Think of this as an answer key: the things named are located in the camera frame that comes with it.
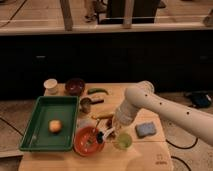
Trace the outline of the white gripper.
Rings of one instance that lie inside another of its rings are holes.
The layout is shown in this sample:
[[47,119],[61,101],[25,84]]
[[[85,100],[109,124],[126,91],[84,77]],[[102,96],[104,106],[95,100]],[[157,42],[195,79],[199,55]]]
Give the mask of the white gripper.
[[132,123],[132,119],[125,117],[124,115],[115,115],[112,119],[112,126],[116,134],[126,132],[129,125]]

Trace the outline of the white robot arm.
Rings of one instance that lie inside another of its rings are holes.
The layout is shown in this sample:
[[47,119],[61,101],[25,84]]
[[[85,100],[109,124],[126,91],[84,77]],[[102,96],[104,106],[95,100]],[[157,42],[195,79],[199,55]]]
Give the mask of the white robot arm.
[[165,117],[213,146],[213,115],[156,95],[154,86],[149,81],[141,81],[125,89],[124,99],[113,117],[115,130],[132,124],[141,109]]

